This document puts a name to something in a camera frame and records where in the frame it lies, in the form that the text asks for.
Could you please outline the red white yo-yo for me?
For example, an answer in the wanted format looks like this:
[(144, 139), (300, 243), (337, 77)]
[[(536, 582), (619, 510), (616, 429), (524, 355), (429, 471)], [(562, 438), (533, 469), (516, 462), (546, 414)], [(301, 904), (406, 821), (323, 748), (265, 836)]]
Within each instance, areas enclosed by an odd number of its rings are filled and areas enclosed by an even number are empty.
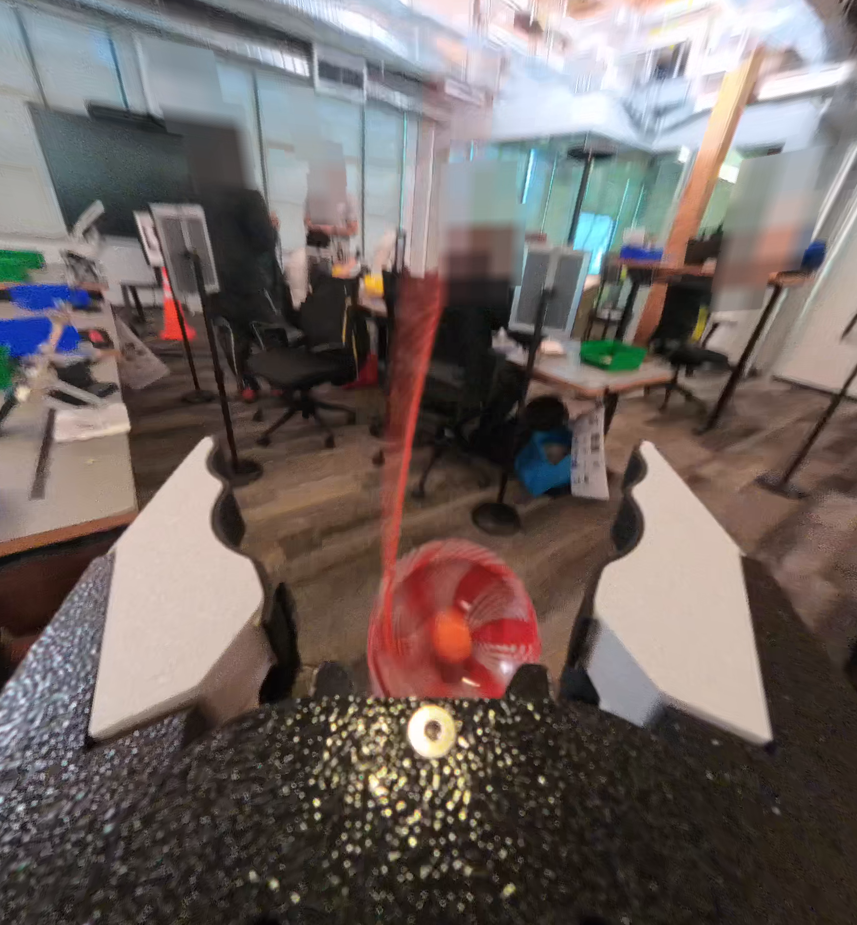
[(495, 700), (540, 662), (538, 617), (502, 558), (463, 539), (432, 541), (384, 575), (366, 660), (377, 698)]

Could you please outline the white side table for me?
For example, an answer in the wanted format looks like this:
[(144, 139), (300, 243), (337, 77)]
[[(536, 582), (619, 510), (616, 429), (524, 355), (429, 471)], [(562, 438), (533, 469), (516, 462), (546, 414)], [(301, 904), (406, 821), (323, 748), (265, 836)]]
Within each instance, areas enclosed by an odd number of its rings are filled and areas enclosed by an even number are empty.
[(607, 372), (580, 359), (579, 341), (555, 341), (561, 352), (538, 352), (532, 379), (555, 388), (571, 399), (600, 401), (605, 411), (604, 434), (612, 424), (620, 397), (638, 389), (664, 386), (672, 381), (672, 367), (662, 360), (646, 358), (634, 371)]

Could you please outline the wooden post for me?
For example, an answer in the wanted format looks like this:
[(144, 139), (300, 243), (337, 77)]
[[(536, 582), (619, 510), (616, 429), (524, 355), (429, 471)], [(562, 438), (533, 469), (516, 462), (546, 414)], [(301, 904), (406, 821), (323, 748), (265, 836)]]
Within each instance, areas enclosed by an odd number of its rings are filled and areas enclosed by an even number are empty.
[(699, 230), (767, 53), (764, 43), (757, 44), (723, 79), (666, 238), (661, 261), (664, 269), (685, 265), (688, 242)]

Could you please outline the green tray bin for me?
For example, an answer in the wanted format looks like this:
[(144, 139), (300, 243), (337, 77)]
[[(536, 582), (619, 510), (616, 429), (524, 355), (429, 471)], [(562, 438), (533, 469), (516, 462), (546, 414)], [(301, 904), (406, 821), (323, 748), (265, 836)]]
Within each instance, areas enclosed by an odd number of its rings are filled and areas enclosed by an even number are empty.
[(580, 362), (610, 374), (632, 373), (640, 369), (647, 349), (623, 341), (583, 341)]

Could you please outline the blue bag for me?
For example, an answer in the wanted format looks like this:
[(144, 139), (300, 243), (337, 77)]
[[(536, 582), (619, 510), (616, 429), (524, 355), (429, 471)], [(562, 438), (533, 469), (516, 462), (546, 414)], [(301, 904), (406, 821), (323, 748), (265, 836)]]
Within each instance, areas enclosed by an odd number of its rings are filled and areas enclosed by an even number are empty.
[(515, 457), (514, 470), (533, 498), (570, 490), (573, 435), (567, 425), (535, 430)]

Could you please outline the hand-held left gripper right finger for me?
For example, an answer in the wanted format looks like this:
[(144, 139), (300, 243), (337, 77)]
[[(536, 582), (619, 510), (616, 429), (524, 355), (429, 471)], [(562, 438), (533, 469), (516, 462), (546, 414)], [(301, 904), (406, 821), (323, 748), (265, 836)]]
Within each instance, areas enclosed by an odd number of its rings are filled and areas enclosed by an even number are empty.
[(675, 711), (769, 745), (742, 550), (652, 442), (620, 487), (582, 645), (598, 707), (638, 727)]

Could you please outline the black wall screen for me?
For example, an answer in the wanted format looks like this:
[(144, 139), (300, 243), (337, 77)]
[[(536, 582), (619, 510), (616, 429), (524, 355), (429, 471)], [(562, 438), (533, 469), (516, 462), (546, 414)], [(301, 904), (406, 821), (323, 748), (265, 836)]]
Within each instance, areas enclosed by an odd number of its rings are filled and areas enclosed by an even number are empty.
[(180, 135), (33, 104), (28, 112), (67, 227), (99, 201), (100, 232), (134, 238), (134, 212), (196, 202)]

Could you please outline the printed paper sheet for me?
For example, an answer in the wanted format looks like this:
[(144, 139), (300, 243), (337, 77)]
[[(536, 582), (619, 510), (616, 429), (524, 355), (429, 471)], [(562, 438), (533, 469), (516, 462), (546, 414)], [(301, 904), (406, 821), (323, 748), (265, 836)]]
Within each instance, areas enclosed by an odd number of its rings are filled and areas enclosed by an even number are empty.
[(609, 498), (604, 429), (601, 402), (573, 420), (570, 485), (575, 498), (599, 502)]

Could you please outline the brown wooden table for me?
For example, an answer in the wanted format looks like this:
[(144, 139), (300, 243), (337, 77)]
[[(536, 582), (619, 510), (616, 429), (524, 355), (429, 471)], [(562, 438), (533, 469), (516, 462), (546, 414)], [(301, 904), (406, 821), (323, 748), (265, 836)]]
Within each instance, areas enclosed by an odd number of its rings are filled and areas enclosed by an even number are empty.
[[(717, 267), (711, 267), (711, 263), (708, 260), (701, 265), (674, 264), (666, 260), (633, 260), (623, 254), (617, 256), (614, 259), (614, 268), (620, 269), (626, 275), (626, 278), (630, 281), (630, 291), (615, 329), (616, 340), (623, 341), (625, 339), (633, 317), (634, 304), (642, 288), (650, 287), (654, 284), (673, 284), (679, 287), (698, 286), (700, 289), (709, 289), (712, 283), (719, 281), (719, 278), (725, 278), (723, 272)], [(770, 291), (769, 297), (762, 307), (756, 326), (746, 341), (743, 352), (740, 354), (736, 364), (729, 366), (730, 375), (712, 408), (708, 408), (692, 391), (679, 382), (678, 369), (680, 367), (686, 368), (690, 363), (681, 363), (674, 366), (673, 377), (667, 383), (668, 388), (666, 388), (664, 397), (669, 398), (674, 392), (681, 394), (705, 413), (703, 422), (695, 430), (697, 436), (707, 434), (716, 428), (723, 413), (729, 408), (737, 388), (750, 371), (751, 361), (757, 352), (758, 344), (764, 332), (769, 328), (769, 322), (776, 314), (783, 292), (806, 284), (815, 277), (817, 270), (818, 266), (803, 265), (797, 270), (769, 273), (764, 287), (765, 291)]]

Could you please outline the grey panel sign stand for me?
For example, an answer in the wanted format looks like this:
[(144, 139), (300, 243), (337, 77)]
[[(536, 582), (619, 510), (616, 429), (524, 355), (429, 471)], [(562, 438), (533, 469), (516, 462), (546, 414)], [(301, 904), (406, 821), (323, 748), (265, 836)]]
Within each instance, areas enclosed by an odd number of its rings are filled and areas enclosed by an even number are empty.
[(257, 461), (240, 455), (237, 449), (225, 374), (214, 334), (211, 296), (218, 293), (219, 287), (203, 208), (192, 203), (152, 203), (149, 211), (172, 291), (187, 299), (197, 299), (202, 309), (226, 440), (224, 474), (237, 487), (249, 485), (260, 479), (263, 470)]

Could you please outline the black office chair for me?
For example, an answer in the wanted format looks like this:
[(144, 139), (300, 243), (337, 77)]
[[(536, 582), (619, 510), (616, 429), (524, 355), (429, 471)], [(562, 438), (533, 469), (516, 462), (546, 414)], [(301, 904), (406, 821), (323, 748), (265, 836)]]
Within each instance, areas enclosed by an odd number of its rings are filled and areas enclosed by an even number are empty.
[(493, 347), (504, 319), (493, 309), (449, 306), (442, 313), (422, 390), (419, 429), (432, 452), (411, 494), (425, 497), (447, 453), (501, 466), (522, 369)]
[(325, 433), (325, 446), (335, 446), (332, 427), (322, 412), (357, 422), (352, 407), (318, 399), (319, 387), (345, 387), (353, 384), (364, 370), (371, 354), (371, 338), (364, 314), (350, 295), (348, 279), (320, 278), (299, 309), (300, 340), (295, 345), (276, 345), (249, 359), (249, 371), (280, 394), (285, 403), (281, 417), (269, 425), (256, 440), (268, 447), (273, 434), (299, 416), (313, 420)]

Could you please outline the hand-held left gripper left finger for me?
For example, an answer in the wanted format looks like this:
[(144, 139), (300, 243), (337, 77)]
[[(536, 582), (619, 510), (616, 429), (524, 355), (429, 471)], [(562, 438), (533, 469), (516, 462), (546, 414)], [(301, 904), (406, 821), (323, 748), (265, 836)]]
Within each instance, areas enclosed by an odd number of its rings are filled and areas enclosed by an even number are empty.
[(276, 656), (271, 584), (204, 438), (113, 550), (89, 736), (105, 743), (182, 711), (211, 728), (257, 709)]

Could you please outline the grey work table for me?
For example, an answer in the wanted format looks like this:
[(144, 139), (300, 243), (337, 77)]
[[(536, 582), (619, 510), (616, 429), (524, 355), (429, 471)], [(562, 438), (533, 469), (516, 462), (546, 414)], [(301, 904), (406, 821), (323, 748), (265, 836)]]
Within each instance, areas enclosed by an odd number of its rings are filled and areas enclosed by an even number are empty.
[(138, 511), (129, 437), (51, 441), (41, 464), (48, 413), (32, 397), (0, 433), (0, 559), (126, 526)]

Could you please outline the small blue parts bin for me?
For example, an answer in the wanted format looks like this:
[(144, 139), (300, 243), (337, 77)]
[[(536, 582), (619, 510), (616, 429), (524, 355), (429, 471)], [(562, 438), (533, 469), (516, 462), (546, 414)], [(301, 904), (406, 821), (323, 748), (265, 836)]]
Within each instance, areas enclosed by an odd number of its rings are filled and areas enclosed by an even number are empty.
[(0, 348), (13, 358), (32, 355), (52, 341), (57, 327), (50, 317), (44, 316), (0, 319)]
[(92, 295), (84, 290), (61, 284), (22, 284), (10, 287), (10, 301), (19, 308), (41, 312), (67, 304), (76, 310), (87, 310)]

